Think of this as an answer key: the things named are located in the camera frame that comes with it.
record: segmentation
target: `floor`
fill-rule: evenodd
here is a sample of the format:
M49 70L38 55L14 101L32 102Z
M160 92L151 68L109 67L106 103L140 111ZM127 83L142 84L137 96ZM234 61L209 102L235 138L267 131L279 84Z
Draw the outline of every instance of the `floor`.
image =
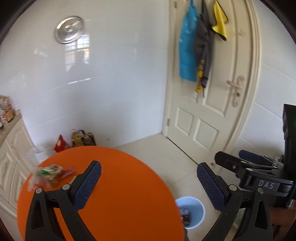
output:
M153 169L166 183L175 198L193 196L199 199L206 210L204 221L188 231L190 241L201 241L220 215L196 177L197 164L162 134L150 136L116 149L124 151ZM225 241L231 241L232 228Z

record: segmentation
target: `hanging cloth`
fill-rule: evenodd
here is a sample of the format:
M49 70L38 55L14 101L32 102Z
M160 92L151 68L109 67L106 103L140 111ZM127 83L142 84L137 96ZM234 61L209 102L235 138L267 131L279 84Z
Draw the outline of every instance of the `hanging cloth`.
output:
M209 14L205 0L202 0L202 13L197 25L194 39L194 51L197 63L197 87L195 91L200 93L207 86L212 55L213 55L214 31L209 20Z
M193 0L190 0L188 11L183 19L179 39L180 77L196 81L196 59L193 49L196 26L199 19Z
M216 25L214 25L212 29L217 34L219 34L219 36L224 41L226 41L227 35L226 35L225 24L228 22L228 18L217 0L215 0L214 2L214 15L216 19Z

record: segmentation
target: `white cabinet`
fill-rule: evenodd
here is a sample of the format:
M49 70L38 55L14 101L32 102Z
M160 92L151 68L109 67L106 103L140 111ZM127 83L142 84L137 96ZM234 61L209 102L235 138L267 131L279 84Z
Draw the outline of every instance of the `white cabinet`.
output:
M15 241L22 241L17 226L17 201L22 185L33 170L28 151L34 147L17 112L0 131L0 218Z

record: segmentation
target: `orange round table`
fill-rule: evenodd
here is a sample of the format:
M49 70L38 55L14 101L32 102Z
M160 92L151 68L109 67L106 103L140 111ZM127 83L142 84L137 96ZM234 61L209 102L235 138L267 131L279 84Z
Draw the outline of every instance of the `orange round table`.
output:
M184 229L173 195L147 165L124 152L97 146L71 148L53 155L40 166L73 166L77 176L91 161L99 161L102 174L81 219L97 241L184 241ZM73 175L49 190L60 189ZM34 191L25 182L17 204L17 222L25 240L28 211ZM59 209L55 213L67 241L73 240Z

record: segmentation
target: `blue bucket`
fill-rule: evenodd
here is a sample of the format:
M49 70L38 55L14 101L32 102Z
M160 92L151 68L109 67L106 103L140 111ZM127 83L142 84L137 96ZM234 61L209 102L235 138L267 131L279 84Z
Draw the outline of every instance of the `blue bucket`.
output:
M200 200L195 197L180 197L176 199L178 208L187 208L191 213L190 225L186 229L193 229L199 226L205 218L205 207Z

